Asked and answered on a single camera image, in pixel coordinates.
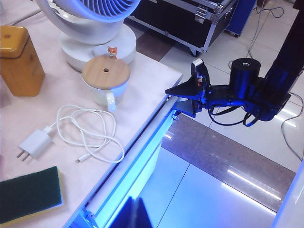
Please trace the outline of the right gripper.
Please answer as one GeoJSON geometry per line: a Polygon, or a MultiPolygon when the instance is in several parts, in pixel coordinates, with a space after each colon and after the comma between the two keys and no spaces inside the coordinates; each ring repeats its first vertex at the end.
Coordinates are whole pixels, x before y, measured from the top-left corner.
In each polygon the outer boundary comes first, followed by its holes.
{"type": "Polygon", "coordinates": [[[219,116],[234,111],[230,104],[231,91],[228,85],[211,85],[209,73],[205,65],[193,66],[193,77],[188,81],[166,89],[167,95],[182,98],[194,98],[179,101],[175,110],[179,113],[195,117],[203,108],[209,115],[219,116]]]}

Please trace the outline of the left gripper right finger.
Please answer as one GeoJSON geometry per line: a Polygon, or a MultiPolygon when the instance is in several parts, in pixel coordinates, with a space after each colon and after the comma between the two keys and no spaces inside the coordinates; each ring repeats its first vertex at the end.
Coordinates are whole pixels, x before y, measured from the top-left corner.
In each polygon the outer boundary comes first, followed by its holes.
{"type": "Polygon", "coordinates": [[[142,198],[137,199],[136,227],[152,228],[152,224],[142,198]]]}

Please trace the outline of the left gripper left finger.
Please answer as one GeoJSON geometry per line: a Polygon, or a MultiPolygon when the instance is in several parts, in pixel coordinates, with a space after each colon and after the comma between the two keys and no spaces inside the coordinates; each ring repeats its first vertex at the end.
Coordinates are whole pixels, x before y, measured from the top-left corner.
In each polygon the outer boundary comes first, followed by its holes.
{"type": "Polygon", "coordinates": [[[135,228],[137,217],[137,203],[132,197],[125,202],[115,219],[111,223],[111,228],[135,228]]]}

